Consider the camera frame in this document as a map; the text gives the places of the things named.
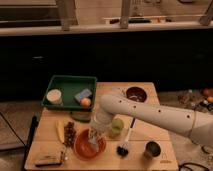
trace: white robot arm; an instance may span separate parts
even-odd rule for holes
[[[135,117],[213,148],[213,116],[210,114],[135,102],[116,89],[101,97],[100,108],[91,119],[91,127],[99,133],[105,132],[116,114]]]

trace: green plastic basket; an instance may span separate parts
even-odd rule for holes
[[[50,110],[92,111],[95,103],[96,86],[96,77],[54,75],[43,97],[42,106]],[[92,92],[92,97],[90,97],[91,105],[89,107],[82,107],[74,97],[86,88]],[[47,100],[47,93],[52,89],[59,89],[61,91],[63,104],[55,105]]]

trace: brush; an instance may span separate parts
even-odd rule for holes
[[[131,125],[129,127],[128,133],[124,139],[124,141],[117,147],[118,155],[125,157],[129,154],[129,138],[135,124],[135,118],[132,119]]]

